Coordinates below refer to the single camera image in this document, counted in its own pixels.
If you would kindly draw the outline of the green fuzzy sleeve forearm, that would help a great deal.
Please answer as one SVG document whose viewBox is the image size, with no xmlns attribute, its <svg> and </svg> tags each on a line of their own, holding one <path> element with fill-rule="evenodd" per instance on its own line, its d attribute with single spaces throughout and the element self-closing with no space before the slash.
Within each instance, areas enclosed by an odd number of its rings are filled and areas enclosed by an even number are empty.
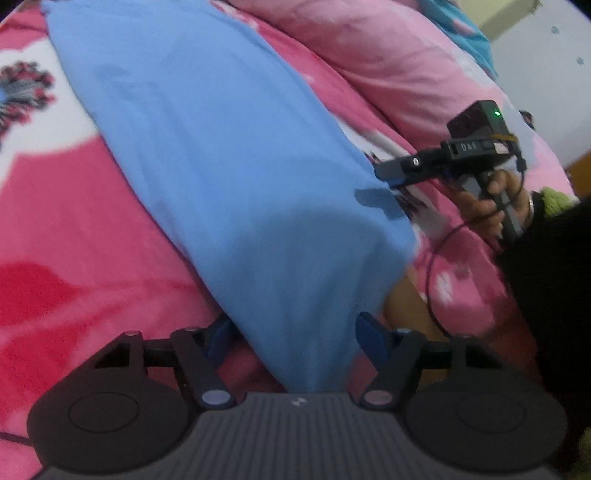
<svg viewBox="0 0 591 480">
<path fill-rule="evenodd" d="M 579 200 L 550 187 L 531 194 L 533 201 L 533 219 L 548 220 L 557 217 L 578 205 Z"/>
</svg>

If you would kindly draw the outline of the operator left hand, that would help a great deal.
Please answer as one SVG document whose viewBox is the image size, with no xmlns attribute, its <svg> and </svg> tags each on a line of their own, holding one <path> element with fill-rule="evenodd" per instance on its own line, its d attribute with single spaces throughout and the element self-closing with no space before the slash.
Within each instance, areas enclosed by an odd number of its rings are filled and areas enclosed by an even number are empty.
<svg viewBox="0 0 591 480">
<path fill-rule="evenodd" d="M 410 329 L 421 332 L 433 341 L 445 341 L 447 337 L 432 320 L 427 304 L 420 296 L 408 271 L 391 289 L 383 307 L 386 324 L 393 330 Z"/>
</svg>

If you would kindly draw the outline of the operator right hand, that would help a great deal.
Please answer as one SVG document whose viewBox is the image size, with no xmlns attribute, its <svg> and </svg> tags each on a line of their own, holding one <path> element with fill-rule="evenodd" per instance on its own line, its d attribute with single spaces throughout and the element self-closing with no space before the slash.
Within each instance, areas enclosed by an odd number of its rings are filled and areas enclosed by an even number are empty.
<svg viewBox="0 0 591 480">
<path fill-rule="evenodd" d="M 512 206 L 521 227 L 525 228 L 531 223 L 531 194 L 521 187 L 521 180 L 514 172 L 496 170 L 487 185 L 487 191 L 490 197 L 505 192 L 514 200 Z M 466 190 L 456 191 L 452 195 L 453 202 L 470 228 L 486 240 L 493 240 L 502 234 L 502 222 L 506 217 L 506 213 L 499 211 L 490 197 L 479 199 Z"/>
</svg>

